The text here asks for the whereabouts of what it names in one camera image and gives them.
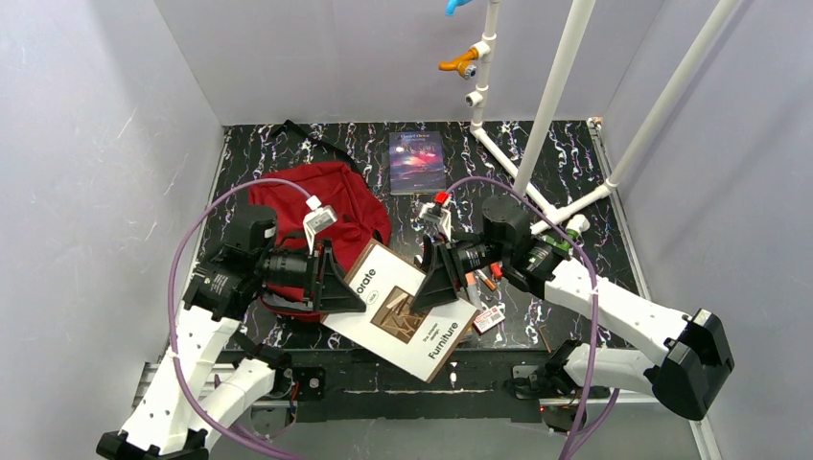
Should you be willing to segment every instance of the red backpack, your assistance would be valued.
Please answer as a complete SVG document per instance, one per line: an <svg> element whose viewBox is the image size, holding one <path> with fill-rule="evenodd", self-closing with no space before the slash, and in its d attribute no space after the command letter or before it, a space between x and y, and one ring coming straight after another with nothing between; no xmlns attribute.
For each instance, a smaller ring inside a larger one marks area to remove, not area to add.
<svg viewBox="0 0 813 460"><path fill-rule="evenodd" d="M291 121L286 121L276 133L281 129L300 134L310 139L313 144L325 147L345 160L344 162L329 161L301 165L263 176L287 179L299 184L310 194L316 195L323 205L333 207L338 221L316 235L316 238L332 241L337 261L345 272L350 269L371 238L375 238L385 245L389 244L392 230L389 214L382 203L370 192L350 155L308 136L304 130ZM310 210L305 205L303 196L292 187L282 184L255 185L249 189L248 201L250 204L264 204L276 210L277 241L282 240L286 235L303 232L302 219ZM286 239L282 244L282 247L288 248L305 246L307 243L304 238ZM267 290L293 302L303 300L304 292L301 288L267 285ZM273 306L268 304L266 306L275 311ZM292 313L278 310L276 312L290 314L306 321L319 320L318 312Z"/></svg>

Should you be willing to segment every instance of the pvc pipe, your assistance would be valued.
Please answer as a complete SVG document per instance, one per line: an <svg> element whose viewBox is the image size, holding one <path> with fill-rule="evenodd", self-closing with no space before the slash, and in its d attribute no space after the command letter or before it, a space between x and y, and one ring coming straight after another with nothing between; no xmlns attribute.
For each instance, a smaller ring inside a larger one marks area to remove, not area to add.
<svg viewBox="0 0 813 460"><path fill-rule="evenodd" d="M492 156L497 159L498 163L512 176L517 176L517 167L514 166L514 163L502 152L497 144L488 137L488 133L485 132L485 129L478 128L472 131L472 135L475 136L480 144L483 145L489 152L491 152ZM537 190L533 184L529 184L527 188L527 194L536 203L537 206L542 209L542 212L545 213L546 216L551 216L555 214L556 207L550 204L544 196Z"/></svg>
<svg viewBox="0 0 813 460"><path fill-rule="evenodd" d="M610 196L610 193L612 191L613 189L608 187L606 184L601 184L598 187L596 187L592 192L573 201L571 204L565 206L564 208L557 209L553 214L547 216L555 224L562 223L565 220L570 219L574 214L595 203L599 199ZM531 234L538 235L549 228L550 226L548 224L540 220L539 222L536 222L535 224L531 225Z"/></svg>
<svg viewBox="0 0 813 460"><path fill-rule="evenodd" d="M556 111L556 106L559 105L559 100L562 98L570 68L576 59L576 52L579 51L579 45L587 29L587 23L590 21L594 5L595 0L573 0L573 4L570 6L568 22L565 23L565 30L562 32L562 39L559 41L559 49L556 50L550 75L547 76L545 92L539 102L534 125L528 136L528 143L525 145L520 172L514 181L514 190L518 193L524 194L528 182L531 180L531 174L542 150L542 143L547 137L550 122L553 120L553 112Z"/></svg>
<svg viewBox="0 0 813 460"><path fill-rule="evenodd" d="M632 142L630 142L627 150L624 151L618 164L613 169L610 178L607 179L606 184L608 187L617 187L629 172L630 166L652 145L652 140L661 131L666 119L675 109L675 104L683 96L691 78L708 54L708 50L714 45L717 36L719 36L720 31L728 22L739 2L740 0L720 0L717 6L714 7L714 11L711 12L703 29L700 30L700 33L697 34L694 42L686 51L683 60L678 64L675 73L672 74L672 78L669 79L658 100L652 105L646 119L640 125Z"/></svg>
<svg viewBox="0 0 813 460"><path fill-rule="evenodd" d="M488 78L491 75L491 61L494 58L494 45L497 43L497 17L499 16L500 0L489 0L488 10L485 13L485 29L483 30L482 41L489 47L488 54L480 60L477 68L476 91L482 96L482 102L475 106L475 113L472 115L472 129L482 126L483 111L488 100Z"/></svg>

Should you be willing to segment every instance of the marble surface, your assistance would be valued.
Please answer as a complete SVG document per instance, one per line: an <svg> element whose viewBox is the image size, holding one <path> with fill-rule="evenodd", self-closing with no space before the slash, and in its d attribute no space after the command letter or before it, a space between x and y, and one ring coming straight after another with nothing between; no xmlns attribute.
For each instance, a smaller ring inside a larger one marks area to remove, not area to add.
<svg viewBox="0 0 813 460"><path fill-rule="evenodd" d="M333 159L323 148L283 133L269 138L276 126L232 126L225 134L226 148L215 196L229 188L259 178L262 174L303 163ZM314 137L345 149L358 162L370 186L389 211L392 220L390 247L407 255L420 253L424 225L417 219L420 202L429 195L392 196L389 194L388 134L393 131L439 131L443 140L449 180L482 175L510 183L501 166L469 134L468 123L349 123L303 125ZM485 129L492 139L519 165L530 132L530 122L490 122ZM603 176L595 157L585 122L554 122L543 146L543 153L532 182L557 206L566 205L601 183ZM479 231L477 204L492 193L493 186L469 183L454 196L453 225L458 229ZM201 240L201 254L212 250L228 225L232 213L248 202L247 192L237 194L209 218ZM584 213L591 229L584 235L584 248L602 276L636 291L635 278L616 216L609 199L587 208ZM590 322L570 310L532 298L502 281L497 292L481 286L482 300L504 309L507 319L482 336L475 336L461 347L544 348L540 329L552 348L569 338L587 338ZM266 310L258 302L245 316L245 333L255 341L285 348L352 348L353 342L316 324L306 324ZM602 341L610 346L625 346L623 339L601 331Z"/></svg>

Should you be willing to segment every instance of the book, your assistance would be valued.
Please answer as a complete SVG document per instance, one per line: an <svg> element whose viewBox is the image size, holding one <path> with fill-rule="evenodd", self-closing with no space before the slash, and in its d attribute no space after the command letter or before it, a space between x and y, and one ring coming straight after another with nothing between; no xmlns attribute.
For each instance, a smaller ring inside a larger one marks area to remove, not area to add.
<svg viewBox="0 0 813 460"><path fill-rule="evenodd" d="M322 324L426 382L434 379L480 313L463 299L412 312L424 273L375 240L345 280L367 311L331 313Z"/></svg>
<svg viewBox="0 0 813 460"><path fill-rule="evenodd" d="M389 133L389 183L391 195L430 194L446 190L440 133Z"/></svg>

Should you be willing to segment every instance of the blue book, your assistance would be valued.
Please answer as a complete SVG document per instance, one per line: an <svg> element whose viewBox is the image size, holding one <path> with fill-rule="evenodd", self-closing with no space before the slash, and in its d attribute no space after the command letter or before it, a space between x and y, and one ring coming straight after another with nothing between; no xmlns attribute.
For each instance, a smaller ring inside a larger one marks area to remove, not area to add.
<svg viewBox="0 0 813 460"><path fill-rule="evenodd" d="M389 183L392 195L432 194L446 190L440 133L391 132Z"/></svg>

